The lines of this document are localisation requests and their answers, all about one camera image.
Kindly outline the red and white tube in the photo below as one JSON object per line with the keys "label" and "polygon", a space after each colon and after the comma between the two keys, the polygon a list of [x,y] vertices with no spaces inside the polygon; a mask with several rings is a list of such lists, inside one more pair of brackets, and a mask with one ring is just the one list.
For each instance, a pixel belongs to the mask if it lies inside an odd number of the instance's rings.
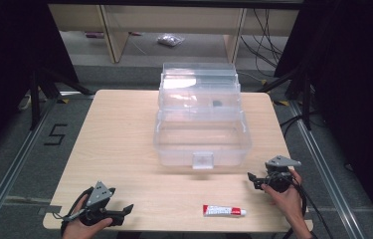
{"label": "red and white tube", "polygon": [[240,207],[208,205],[202,206],[204,216],[246,216],[247,211]]}

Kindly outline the light wooden cabinet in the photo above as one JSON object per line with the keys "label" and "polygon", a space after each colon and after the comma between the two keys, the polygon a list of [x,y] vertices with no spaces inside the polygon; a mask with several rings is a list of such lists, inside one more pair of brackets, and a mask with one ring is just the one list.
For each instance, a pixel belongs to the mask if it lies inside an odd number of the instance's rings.
{"label": "light wooden cabinet", "polygon": [[295,10],[51,4],[61,31],[102,32],[109,58],[117,63],[130,32],[215,34],[224,37],[228,61],[234,63],[242,35],[287,37]]}

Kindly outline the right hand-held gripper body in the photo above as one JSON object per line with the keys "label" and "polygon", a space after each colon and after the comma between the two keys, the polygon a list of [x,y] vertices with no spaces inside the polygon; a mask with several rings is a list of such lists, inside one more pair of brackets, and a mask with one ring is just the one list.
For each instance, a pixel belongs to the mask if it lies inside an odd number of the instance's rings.
{"label": "right hand-held gripper body", "polygon": [[277,192],[285,192],[291,185],[291,167],[301,166],[301,162],[277,155],[265,163],[268,173],[267,185]]}

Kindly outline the person's left hand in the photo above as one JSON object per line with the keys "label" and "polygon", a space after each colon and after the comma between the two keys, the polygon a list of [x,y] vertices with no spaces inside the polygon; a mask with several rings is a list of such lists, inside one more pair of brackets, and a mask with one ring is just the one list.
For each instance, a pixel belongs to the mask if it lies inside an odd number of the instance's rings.
{"label": "person's left hand", "polygon": [[76,219],[67,225],[62,239],[93,239],[95,234],[108,227],[111,223],[111,218],[105,218],[92,226],[87,226],[79,219]]}

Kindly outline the clear plastic bag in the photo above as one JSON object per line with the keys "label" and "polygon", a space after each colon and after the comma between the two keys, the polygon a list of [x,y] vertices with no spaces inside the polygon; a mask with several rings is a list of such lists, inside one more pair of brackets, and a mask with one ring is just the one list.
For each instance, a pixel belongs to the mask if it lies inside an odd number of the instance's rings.
{"label": "clear plastic bag", "polygon": [[167,47],[175,47],[184,41],[183,37],[173,34],[163,34],[157,38],[157,43]]}

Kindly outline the metal floor rail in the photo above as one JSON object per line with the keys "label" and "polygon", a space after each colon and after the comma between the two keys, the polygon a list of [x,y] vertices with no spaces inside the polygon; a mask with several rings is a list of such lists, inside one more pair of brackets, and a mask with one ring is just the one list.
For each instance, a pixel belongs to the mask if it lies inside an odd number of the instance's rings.
{"label": "metal floor rail", "polygon": [[31,152],[43,126],[53,109],[57,100],[46,100],[44,107],[40,113],[40,119],[37,124],[29,130],[27,136],[25,137],[23,144],[19,148],[16,156],[14,157],[12,163],[10,164],[8,170],[6,171],[4,177],[0,182],[0,209],[8,195],[10,189],[14,185],[20,171],[22,170],[29,153]]}
{"label": "metal floor rail", "polygon": [[309,120],[304,119],[304,113],[299,108],[296,101],[289,103],[290,110],[295,117],[300,117],[297,122],[299,131],[305,141],[306,146],[311,154],[311,157],[316,165],[320,177],[325,185],[325,188],[332,200],[332,203],[343,223],[343,226],[349,235],[350,239],[365,239],[360,224],[358,223],[352,209],[350,208],[347,200],[345,199],[342,191],[339,188],[336,180],[333,177],[332,171],[326,163],[325,157],[322,154],[318,143],[316,142],[313,133],[307,128]]}

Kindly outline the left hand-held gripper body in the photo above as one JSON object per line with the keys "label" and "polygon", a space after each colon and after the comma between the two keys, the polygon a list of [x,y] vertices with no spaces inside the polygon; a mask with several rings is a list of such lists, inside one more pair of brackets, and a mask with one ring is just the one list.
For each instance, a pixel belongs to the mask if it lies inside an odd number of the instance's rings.
{"label": "left hand-held gripper body", "polygon": [[81,222],[87,226],[92,226],[102,219],[112,219],[114,216],[111,216],[110,211],[105,208],[114,192],[114,188],[108,189],[101,181],[98,181],[83,203],[83,212],[80,215]]}

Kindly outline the black metal stand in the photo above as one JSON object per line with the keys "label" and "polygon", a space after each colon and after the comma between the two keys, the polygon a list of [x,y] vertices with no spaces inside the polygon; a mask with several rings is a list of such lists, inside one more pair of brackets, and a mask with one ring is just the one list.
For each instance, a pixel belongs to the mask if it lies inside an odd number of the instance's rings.
{"label": "black metal stand", "polygon": [[47,99],[56,100],[62,94],[58,90],[56,83],[64,85],[80,92],[85,96],[92,96],[94,92],[83,87],[77,76],[66,77],[56,71],[52,71],[45,67],[40,67],[34,70],[30,77],[30,94],[31,94],[31,109],[32,121],[30,129],[34,129],[40,122],[40,90],[44,93]]}
{"label": "black metal stand", "polygon": [[307,130],[311,130],[310,126],[310,80],[303,67],[296,67],[289,73],[284,74],[270,84],[264,85],[257,93],[267,93],[270,90],[289,81],[285,91],[285,96],[288,100],[296,100],[302,98],[302,113],[300,118],[303,121]]}

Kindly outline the person's right hand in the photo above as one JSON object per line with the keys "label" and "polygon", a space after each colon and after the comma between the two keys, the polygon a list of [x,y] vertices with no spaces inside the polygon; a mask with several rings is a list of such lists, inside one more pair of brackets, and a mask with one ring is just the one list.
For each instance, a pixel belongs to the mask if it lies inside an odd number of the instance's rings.
{"label": "person's right hand", "polygon": [[305,224],[304,216],[301,212],[302,199],[293,185],[283,193],[273,190],[266,184],[262,185],[262,189],[272,198],[274,205],[280,210],[291,226]]}

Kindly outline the clear plastic storage box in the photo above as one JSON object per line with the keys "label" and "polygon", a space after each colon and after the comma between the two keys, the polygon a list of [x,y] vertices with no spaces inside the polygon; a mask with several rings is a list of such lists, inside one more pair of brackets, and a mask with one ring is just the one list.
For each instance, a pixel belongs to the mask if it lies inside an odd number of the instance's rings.
{"label": "clear plastic storage box", "polygon": [[[221,107],[213,107],[221,101]],[[232,64],[165,63],[153,144],[167,166],[212,169],[242,163],[252,148]]]}

